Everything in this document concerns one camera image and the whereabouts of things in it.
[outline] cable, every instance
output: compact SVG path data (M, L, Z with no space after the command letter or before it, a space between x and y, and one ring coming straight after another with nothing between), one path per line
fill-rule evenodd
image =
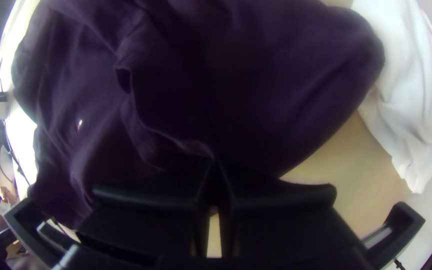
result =
M397 269L406 270L406 268L404 268L403 264L398 260L398 258L394 258L394 263L396 264Z
M1 92L4 92L4 90L3 90L3 83L1 81L1 78L0 78L0 86L1 86ZM7 150L9 152L9 154L11 155L12 160L14 160L14 162L16 162L17 169L18 169L17 172L20 173L22 175L22 177L24 177L24 180L26 181L27 185L31 186L30 182L26 178L26 175L25 175L25 173L23 171L23 167L21 167L20 162L16 158L15 152L13 151L13 147L11 146L10 138L8 138L8 134L6 133L6 119L2 120L2 125L4 127L4 139L7 142L7 147L9 148Z

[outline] purple fabric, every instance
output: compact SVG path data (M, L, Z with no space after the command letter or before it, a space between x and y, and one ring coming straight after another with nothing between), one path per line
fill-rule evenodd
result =
M315 0L46 0L13 65L38 124L30 194L72 227L92 183L147 181L180 155L280 176L340 128L383 64L362 17Z

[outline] beige surface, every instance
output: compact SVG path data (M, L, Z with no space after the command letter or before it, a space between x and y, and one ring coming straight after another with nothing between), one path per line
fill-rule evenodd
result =
M360 238L381 226L394 204L411 193L396 173L391 156L366 129L357 113L282 179L336 186L334 208ZM208 256L217 257L221 255L219 219L215 215L210 222Z

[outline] white cloth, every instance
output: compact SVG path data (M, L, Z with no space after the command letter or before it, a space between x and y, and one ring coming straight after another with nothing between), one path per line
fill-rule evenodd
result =
M416 0L354 0L386 63L359 114L414 193L432 177L432 25Z

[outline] dark purple shirt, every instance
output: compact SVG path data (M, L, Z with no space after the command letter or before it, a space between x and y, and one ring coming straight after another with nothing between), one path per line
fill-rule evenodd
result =
M13 64L38 124L30 195L73 227L92 183L148 181L181 155L279 177L342 126L384 59L362 17L315 0L43 1Z

